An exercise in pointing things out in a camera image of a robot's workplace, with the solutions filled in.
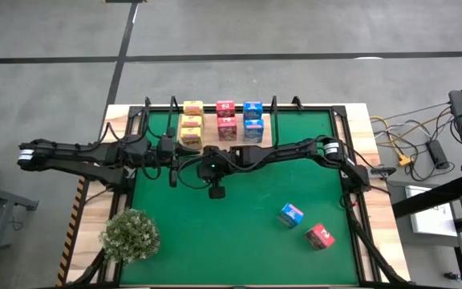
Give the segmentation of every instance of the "gray floor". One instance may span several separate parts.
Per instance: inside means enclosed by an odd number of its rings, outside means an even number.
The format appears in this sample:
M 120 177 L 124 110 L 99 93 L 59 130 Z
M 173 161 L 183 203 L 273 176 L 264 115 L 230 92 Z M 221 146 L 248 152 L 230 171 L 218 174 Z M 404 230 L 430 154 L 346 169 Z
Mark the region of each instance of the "gray floor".
M 0 1 L 0 57 L 117 55 L 128 4 L 99 0 Z M 150 1 L 139 7 L 129 55 L 294 52 L 462 51 L 462 0 Z M 16 213 L 25 228 L 9 232 L 0 254 L 0 288 L 55 283 L 76 177 L 26 173 L 15 164 L 22 141 L 94 140 L 115 64 L 0 65 L 0 188 L 40 200 L 38 211 Z M 117 104 L 145 96 L 166 103 L 221 99 L 286 102 L 364 102 L 371 115 L 389 116 L 447 101 L 462 88 L 462 58 L 127 63 Z M 442 108 L 411 116 L 432 118 Z M 393 120 L 405 121 L 407 118 Z M 424 141 L 415 132 L 409 138 Z M 462 150 L 448 131 L 440 136 L 449 160 Z M 380 149 L 395 165 L 390 149 Z M 427 157 L 419 163 L 430 169 Z M 446 182 L 458 169 L 432 179 Z M 403 172 L 393 176 L 408 180 Z M 453 250 L 404 244 L 411 279 L 458 287 L 443 279 L 457 271 Z

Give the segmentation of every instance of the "cube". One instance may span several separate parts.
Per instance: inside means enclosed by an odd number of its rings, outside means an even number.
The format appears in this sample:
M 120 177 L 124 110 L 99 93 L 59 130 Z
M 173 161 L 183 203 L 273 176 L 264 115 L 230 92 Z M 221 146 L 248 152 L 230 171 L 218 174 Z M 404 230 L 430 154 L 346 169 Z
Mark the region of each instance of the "cube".
M 182 128 L 181 141 L 191 149 L 202 149 L 201 128 Z
M 304 213 L 301 212 L 301 210 L 295 208 L 295 206 L 290 203 L 286 203 L 278 215 L 279 220 L 287 225 L 290 229 L 300 224 L 302 217 L 304 217 Z
M 263 120 L 244 121 L 244 142 L 261 143 L 263 141 Z
M 181 117 L 182 128 L 202 128 L 202 117 L 201 116 L 186 116 Z
M 334 237 L 322 224 L 317 224 L 308 230 L 304 237 L 310 241 L 311 246 L 316 250 L 327 249 L 334 243 Z
M 219 140 L 237 140 L 236 117 L 218 117 L 217 129 Z
M 244 120 L 260 120 L 263 113 L 263 104 L 259 101 L 244 103 Z
M 217 101 L 217 117 L 232 117 L 234 116 L 234 101 L 220 100 Z
M 187 116 L 202 116 L 205 113 L 202 101 L 185 101 L 183 103 L 183 113 Z

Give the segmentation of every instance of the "green mat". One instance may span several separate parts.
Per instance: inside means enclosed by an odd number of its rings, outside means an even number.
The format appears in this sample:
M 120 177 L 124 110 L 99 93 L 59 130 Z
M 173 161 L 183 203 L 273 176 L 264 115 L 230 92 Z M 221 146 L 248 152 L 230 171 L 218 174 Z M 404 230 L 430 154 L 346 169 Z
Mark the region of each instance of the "green mat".
M 153 132 L 165 130 L 167 115 L 152 114 Z M 177 123 L 177 116 L 172 122 Z M 332 135 L 329 113 L 279 112 L 279 132 L 279 144 Z M 189 184 L 202 185 L 195 165 L 182 176 Z M 226 197 L 210 200 L 207 189 L 181 183 L 170 188 L 167 170 L 155 181 L 140 173 L 132 207 L 156 219 L 162 244 L 152 258 L 125 266 L 121 283 L 357 284 L 347 216 L 338 203 L 338 171 L 309 160 L 287 161 L 236 173 L 222 185 Z M 304 212 L 302 223 L 292 230 L 277 219 L 287 202 Z M 336 239 L 326 250 L 314 250 L 303 238 L 319 222 Z

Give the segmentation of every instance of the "green shrub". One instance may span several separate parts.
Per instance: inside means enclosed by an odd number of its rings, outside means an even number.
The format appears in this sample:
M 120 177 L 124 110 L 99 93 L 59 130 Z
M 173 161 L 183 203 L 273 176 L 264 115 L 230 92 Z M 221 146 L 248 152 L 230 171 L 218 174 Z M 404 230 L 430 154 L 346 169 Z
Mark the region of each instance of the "green shrub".
M 160 249 L 160 232 L 144 211 L 124 210 L 106 225 L 99 235 L 106 260 L 129 264 L 139 258 L 150 258 Z

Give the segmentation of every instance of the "wooden table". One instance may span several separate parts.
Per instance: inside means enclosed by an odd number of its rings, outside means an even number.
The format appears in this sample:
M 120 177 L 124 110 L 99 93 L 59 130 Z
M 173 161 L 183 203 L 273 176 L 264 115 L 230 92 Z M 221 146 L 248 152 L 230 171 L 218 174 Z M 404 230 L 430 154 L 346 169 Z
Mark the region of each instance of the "wooden table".
M 372 165 L 379 165 L 380 159 L 375 144 L 374 134 L 369 119 L 367 106 L 365 104 L 311 104 L 311 105 L 344 105 L 346 107 L 347 119 L 351 131 L 353 145 L 355 150 L 361 153 Z M 124 130 L 128 122 L 128 109 L 131 105 L 114 104 L 108 106 L 104 122 L 110 122 L 115 129 L 117 136 L 124 135 Z M 340 138 L 343 138 L 343 132 L 338 130 Z M 115 141 L 113 136 L 106 136 L 104 141 Z M 384 181 L 371 180 L 372 185 L 386 189 Z M 106 192 L 94 198 L 79 210 L 83 191 L 87 191 L 87 197 L 93 196 L 104 190 L 99 182 L 85 181 L 80 178 L 78 183 L 78 193 L 75 197 L 75 203 L 71 214 L 71 221 L 67 228 L 67 239 L 65 248 L 62 253 L 59 269 L 59 280 L 57 285 L 63 282 L 72 282 L 76 280 L 85 269 L 90 266 L 92 260 L 99 253 L 101 245 L 98 236 L 105 229 L 105 222 L 110 214 L 112 193 Z M 371 225 L 371 231 L 374 243 L 383 254 L 388 263 L 395 269 L 397 274 L 406 280 L 409 280 L 407 264 L 404 258 L 402 245 L 399 239 L 395 217 L 391 209 L 390 198 L 387 194 L 378 190 L 371 190 L 364 194 L 368 217 Z M 370 261 L 368 253 L 363 244 L 360 245 L 363 266 L 365 268 L 367 280 L 372 280 Z M 70 266 L 67 267 L 67 260 L 71 259 Z M 111 280 L 114 269 L 113 264 L 108 267 L 107 280 Z

